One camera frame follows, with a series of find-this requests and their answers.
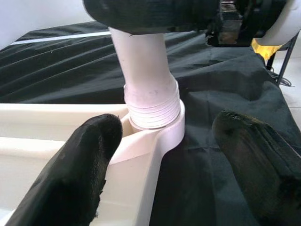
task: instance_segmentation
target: black robot end effector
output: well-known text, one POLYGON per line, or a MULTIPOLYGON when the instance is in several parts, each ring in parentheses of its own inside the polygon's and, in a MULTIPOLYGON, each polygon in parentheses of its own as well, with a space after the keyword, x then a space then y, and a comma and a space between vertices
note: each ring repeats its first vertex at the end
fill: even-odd
POLYGON ((286 0, 84 0, 95 20, 130 34, 206 30, 216 47, 246 47, 275 23, 286 0))

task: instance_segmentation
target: wrinkled black fabric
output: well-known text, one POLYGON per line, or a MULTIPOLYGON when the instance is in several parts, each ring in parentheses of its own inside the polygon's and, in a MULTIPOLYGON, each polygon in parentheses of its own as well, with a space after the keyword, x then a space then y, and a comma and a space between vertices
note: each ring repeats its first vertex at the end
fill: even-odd
MULTIPOLYGON (((185 138, 162 160, 150 225, 258 226, 211 126, 223 109, 247 114, 272 125, 301 153, 283 95, 250 48, 208 47, 196 32, 165 39, 186 107, 185 138)), ((124 103, 109 36, 10 46, 0 52, 0 80, 3 103, 124 103)))

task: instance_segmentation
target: yellow object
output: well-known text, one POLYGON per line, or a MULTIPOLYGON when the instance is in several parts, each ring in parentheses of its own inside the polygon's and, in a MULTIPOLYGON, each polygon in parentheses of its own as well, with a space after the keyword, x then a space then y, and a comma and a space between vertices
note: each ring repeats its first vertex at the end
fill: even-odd
POLYGON ((282 46, 261 46, 253 39, 252 47, 255 53, 259 53, 265 60, 268 60, 282 46))

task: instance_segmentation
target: black rubber gripper pad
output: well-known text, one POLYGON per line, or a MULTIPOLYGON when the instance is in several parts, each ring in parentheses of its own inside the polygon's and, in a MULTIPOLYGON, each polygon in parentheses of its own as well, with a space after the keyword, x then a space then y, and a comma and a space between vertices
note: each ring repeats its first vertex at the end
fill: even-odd
POLYGON ((46 164, 6 226, 88 226, 121 138, 114 115, 86 121, 46 164))
POLYGON ((301 158, 268 124, 223 111, 215 139, 262 226, 301 226, 301 158))

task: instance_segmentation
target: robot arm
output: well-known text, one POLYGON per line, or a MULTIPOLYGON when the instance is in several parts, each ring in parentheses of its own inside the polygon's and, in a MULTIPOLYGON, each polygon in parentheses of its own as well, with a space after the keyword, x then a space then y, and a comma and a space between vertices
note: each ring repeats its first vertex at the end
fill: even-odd
POLYGON ((216 47, 278 46, 301 29, 301 0, 0 0, 0 49, 32 30, 100 21, 130 34, 207 30, 216 47))

